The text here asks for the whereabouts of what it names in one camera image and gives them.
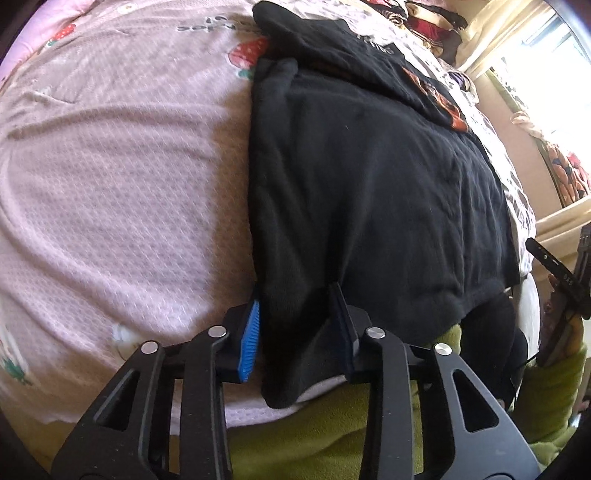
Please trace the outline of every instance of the wall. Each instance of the wall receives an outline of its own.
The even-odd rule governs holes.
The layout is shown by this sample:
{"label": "wall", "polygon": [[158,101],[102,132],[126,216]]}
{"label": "wall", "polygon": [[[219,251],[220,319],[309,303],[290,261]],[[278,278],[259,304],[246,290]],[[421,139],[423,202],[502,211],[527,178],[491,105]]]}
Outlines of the wall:
{"label": "wall", "polygon": [[488,3],[488,0],[447,0],[456,11],[470,21]]}
{"label": "wall", "polygon": [[561,209],[560,199],[534,140],[511,123],[511,110],[488,77],[478,77],[475,84],[480,99],[478,108],[490,119],[505,144],[536,219],[557,212]]}

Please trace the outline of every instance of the strawberry print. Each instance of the strawberry print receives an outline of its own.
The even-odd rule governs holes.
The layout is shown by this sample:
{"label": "strawberry print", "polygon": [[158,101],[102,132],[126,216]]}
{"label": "strawberry print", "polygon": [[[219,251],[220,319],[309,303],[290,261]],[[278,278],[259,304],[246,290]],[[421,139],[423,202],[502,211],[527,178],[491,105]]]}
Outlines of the strawberry print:
{"label": "strawberry print", "polygon": [[61,40],[64,37],[70,35],[76,29],[76,24],[71,23],[65,28],[62,28],[58,33],[56,33],[49,42],[47,42],[47,46],[51,47],[55,42]]}
{"label": "strawberry print", "polygon": [[255,73],[256,62],[263,55],[269,45],[265,37],[241,43],[228,54],[228,60],[235,67],[239,68],[238,76],[252,80]]}

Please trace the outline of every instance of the window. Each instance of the window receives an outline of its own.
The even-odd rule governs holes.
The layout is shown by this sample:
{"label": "window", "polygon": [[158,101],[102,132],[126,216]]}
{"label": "window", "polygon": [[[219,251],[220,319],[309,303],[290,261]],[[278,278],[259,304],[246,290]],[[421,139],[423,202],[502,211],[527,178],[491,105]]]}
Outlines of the window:
{"label": "window", "polygon": [[493,70],[545,138],[591,171],[591,61],[560,17],[522,39]]}

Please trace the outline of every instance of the fabric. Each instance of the fabric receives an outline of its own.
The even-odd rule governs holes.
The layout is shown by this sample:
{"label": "fabric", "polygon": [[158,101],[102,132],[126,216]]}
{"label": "fabric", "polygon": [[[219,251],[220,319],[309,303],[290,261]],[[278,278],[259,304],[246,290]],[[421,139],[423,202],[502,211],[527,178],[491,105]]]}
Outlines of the fabric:
{"label": "fabric", "polygon": [[332,281],[376,325],[422,345],[519,273],[501,184],[441,85],[344,22],[269,2],[253,13],[270,52],[249,145],[262,392],[283,408],[340,373]]}
{"label": "fabric", "polygon": [[420,18],[409,17],[407,25],[413,33],[420,35],[422,38],[427,38],[431,42],[441,44],[441,41],[447,38],[449,30],[444,30],[426,20]]}
{"label": "fabric", "polygon": [[587,172],[576,156],[571,154],[575,165],[577,165],[575,167],[569,156],[557,144],[546,139],[542,130],[531,122],[527,113],[519,111],[513,114],[511,122],[539,141],[540,153],[547,163],[563,206],[568,206],[589,195]]}
{"label": "fabric", "polygon": [[47,0],[18,34],[0,63],[0,89],[11,72],[96,0]]}
{"label": "fabric", "polygon": [[[455,325],[436,342],[446,343],[459,353],[461,336],[459,325]],[[416,472],[421,472],[423,433],[415,383],[411,384],[411,391],[415,427],[414,466]],[[228,430],[234,478],[358,479],[368,403],[368,385],[346,384],[286,419]]]}
{"label": "fabric", "polygon": [[527,340],[527,358],[531,358],[538,352],[540,342],[540,295],[531,273],[512,289],[512,300],[517,312],[517,326]]}
{"label": "fabric", "polygon": [[[461,333],[454,329],[437,341],[447,343],[458,353],[460,338]],[[535,364],[527,368],[511,418],[531,443],[542,468],[560,453],[574,433],[574,429],[567,427],[567,419],[584,360],[585,349],[549,369]],[[368,398],[365,385],[345,385],[287,419],[230,430],[234,478],[356,480],[363,455]],[[415,474],[423,471],[417,399],[414,390]]]}
{"label": "fabric", "polygon": [[509,408],[521,383],[528,346],[515,318],[515,307],[504,293],[472,309],[460,322],[461,357]]}
{"label": "fabric", "polygon": [[423,7],[426,10],[429,10],[435,14],[441,15],[449,23],[451,23],[453,28],[459,29],[459,28],[466,28],[468,26],[468,22],[466,21],[466,19],[463,16],[461,16],[460,14],[455,13],[454,11],[449,11],[449,10],[439,7],[437,5],[424,5],[424,4],[421,4],[420,2],[407,2],[407,8],[413,4],[420,5],[421,7]]}
{"label": "fabric", "polygon": [[421,5],[408,4],[409,17],[405,24],[438,58],[454,65],[462,38],[445,16]]}
{"label": "fabric", "polygon": [[450,12],[456,11],[453,4],[451,2],[448,2],[447,0],[415,0],[414,2],[407,2],[407,3],[408,4],[414,3],[414,4],[424,5],[424,6],[428,6],[428,7],[444,8],[446,10],[449,10]]}
{"label": "fabric", "polygon": [[[499,138],[433,55],[362,2],[281,4],[344,18],[446,86],[501,179],[525,277],[533,211]],[[246,148],[261,47],[251,8],[105,0],[0,96],[0,405],[46,464],[142,341],[188,340],[249,296]],[[536,331],[529,311],[522,328]],[[227,423],[293,414],[342,382],[329,380],[272,410],[257,371],[225,387]]]}
{"label": "fabric", "polygon": [[460,32],[456,67],[475,79],[502,56],[548,21],[554,10],[543,0],[490,0]]}
{"label": "fabric", "polygon": [[363,0],[376,12],[395,24],[402,24],[408,18],[408,11],[403,0]]}
{"label": "fabric", "polygon": [[427,8],[416,4],[408,4],[407,9],[409,17],[424,20],[444,30],[453,30],[453,25],[444,16],[431,12]]}

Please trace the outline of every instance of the folded clothing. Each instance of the folded clothing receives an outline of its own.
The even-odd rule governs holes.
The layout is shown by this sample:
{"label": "folded clothing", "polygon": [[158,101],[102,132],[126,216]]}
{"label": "folded clothing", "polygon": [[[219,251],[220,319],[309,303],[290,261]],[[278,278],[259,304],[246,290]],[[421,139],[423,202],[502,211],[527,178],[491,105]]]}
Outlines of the folded clothing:
{"label": "folded clothing", "polygon": [[397,25],[402,25],[404,20],[408,18],[408,11],[403,0],[363,0],[363,2]]}
{"label": "folded clothing", "polygon": [[262,393],[281,408],[341,373],[332,281],[423,345],[519,274],[501,183],[439,82],[344,21],[269,2],[253,13],[270,40],[252,93],[249,221]]}
{"label": "folded clothing", "polygon": [[458,28],[467,26],[461,15],[447,12],[439,7],[409,2],[405,25],[420,38],[424,45],[438,58],[454,65],[457,48],[462,43]]}
{"label": "folded clothing", "polygon": [[449,23],[451,23],[453,25],[453,28],[466,28],[468,26],[468,22],[466,21],[466,19],[463,16],[461,16],[460,14],[455,13],[449,9],[442,8],[438,5],[422,4],[420,1],[407,2],[407,4],[409,7],[411,5],[419,5],[426,10],[429,10],[435,14],[441,15],[443,18],[445,18]]}

